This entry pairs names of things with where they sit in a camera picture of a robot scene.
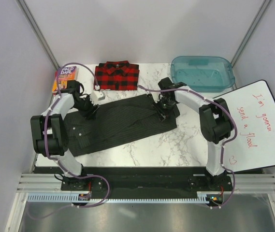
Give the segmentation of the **dark pinstriped long sleeve shirt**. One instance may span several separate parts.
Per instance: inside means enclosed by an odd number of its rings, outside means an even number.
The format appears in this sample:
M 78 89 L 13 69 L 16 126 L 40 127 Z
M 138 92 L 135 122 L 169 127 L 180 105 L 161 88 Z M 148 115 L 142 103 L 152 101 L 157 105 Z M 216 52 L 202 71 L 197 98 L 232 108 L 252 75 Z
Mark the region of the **dark pinstriped long sleeve shirt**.
M 144 94 L 101 105 L 92 120 L 78 111 L 68 113 L 64 124 L 69 150 L 77 157 L 175 129 L 178 108 L 161 121 L 153 103 L 152 96 Z

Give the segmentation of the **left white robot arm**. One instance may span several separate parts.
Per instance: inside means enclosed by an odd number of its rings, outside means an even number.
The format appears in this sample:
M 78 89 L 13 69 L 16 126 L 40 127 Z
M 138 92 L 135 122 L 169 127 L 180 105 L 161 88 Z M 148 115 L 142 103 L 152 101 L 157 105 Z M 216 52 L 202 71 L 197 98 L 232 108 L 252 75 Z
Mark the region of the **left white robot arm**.
M 56 94 L 49 108 L 30 119 L 33 147 L 36 153 L 53 161 L 62 170 L 61 190 L 79 191 L 91 188 L 91 181 L 69 150 L 69 137 L 64 119 L 70 109 L 75 108 L 84 120 L 95 119 L 99 108 L 84 94 L 83 85 L 72 80 L 66 89 Z

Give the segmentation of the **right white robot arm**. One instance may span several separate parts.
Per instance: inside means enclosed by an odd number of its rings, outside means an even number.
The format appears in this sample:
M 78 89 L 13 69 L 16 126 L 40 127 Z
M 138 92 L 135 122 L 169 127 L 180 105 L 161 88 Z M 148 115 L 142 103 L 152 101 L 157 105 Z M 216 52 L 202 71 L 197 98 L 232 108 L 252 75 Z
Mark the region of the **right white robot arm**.
M 173 83 L 168 77 L 159 81 L 159 100 L 153 103 L 160 120 L 169 118 L 178 103 L 184 104 L 198 113 L 200 129 L 207 141 L 207 163 L 204 178 L 205 187 L 216 190 L 232 190 L 233 177 L 227 173 L 233 171 L 223 164 L 225 144 L 234 140 L 231 132 L 237 132 L 237 126 L 230 114 L 228 105 L 223 98 L 208 99 L 193 91 L 183 82 Z

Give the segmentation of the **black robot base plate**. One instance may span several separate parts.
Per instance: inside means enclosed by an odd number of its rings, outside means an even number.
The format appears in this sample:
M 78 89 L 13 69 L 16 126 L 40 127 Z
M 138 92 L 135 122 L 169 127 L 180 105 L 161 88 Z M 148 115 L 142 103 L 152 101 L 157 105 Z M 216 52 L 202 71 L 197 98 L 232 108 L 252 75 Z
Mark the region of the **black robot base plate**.
M 199 191 L 228 192 L 223 187 L 207 189 L 204 167 L 87 167 L 90 191 L 97 198 L 193 198 Z

